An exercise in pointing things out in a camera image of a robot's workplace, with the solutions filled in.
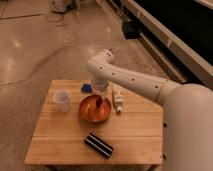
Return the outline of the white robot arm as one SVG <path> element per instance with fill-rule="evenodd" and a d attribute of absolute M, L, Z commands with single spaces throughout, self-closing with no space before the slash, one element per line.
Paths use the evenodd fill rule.
<path fill-rule="evenodd" d="M 86 62 L 98 91 L 109 82 L 163 107 L 163 171 L 213 171 L 213 90 L 123 69 L 103 49 Z"/>

